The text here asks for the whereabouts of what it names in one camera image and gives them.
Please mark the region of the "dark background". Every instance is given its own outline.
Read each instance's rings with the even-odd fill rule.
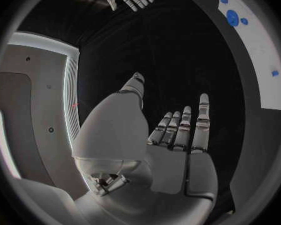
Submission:
[[[219,175],[219,198],[209,221],[233,209],[229,182],[241,150],[245,110],[236,65],[219,31],[191,0],[155,0],[137,13],[122,3],[111,12],[104,0],[93,1],[43,0],[19,29],[80,48],[81,123],[135,71],[146,79],[144,114],[150,131],[166,112],[186,105],[193,109],[194,127],[199,96],[208,93],[209,152]],[[266,1],[281,19],[281,0]],[[0,16],[11,2],[0,0]],[[269,217],[281,218],[281,191],[254,224]],[[20,221],[1,193],[0,219]]]

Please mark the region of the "blue dot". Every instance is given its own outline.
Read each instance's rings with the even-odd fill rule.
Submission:
[[[223,3],[223,4],[227,4],[228,0],[220,0],[220,2]]]
[[[232,27],[239,25],[239,16],[234,10],[228,10],[226,13],[227,21]]]
[[[241,23],[243,23],[245,25],[248,25],[248,23],[249,23],[248,19],[246,19],[246,18],[241,18],[240,21],[241,21]]]
[[[277,70],[272,71],[272,76],[276,77],[279,75],[279,72]]]

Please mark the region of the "black fabric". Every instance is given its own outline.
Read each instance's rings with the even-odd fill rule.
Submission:
[[[243,90],[233,56],[217,28],[191,0],[155,0],[137,13],[117,2],[118,10],[112,12],[104,0],[43,0],[19,30],[80,48],[81,124],[136,71],[145,77],[143,113],[150,132],[166,112],[189,105],[194,133],[199,97],[207,93],[209,153],[219,180],[212,222],[233,209],[229,184],[244,136]]]

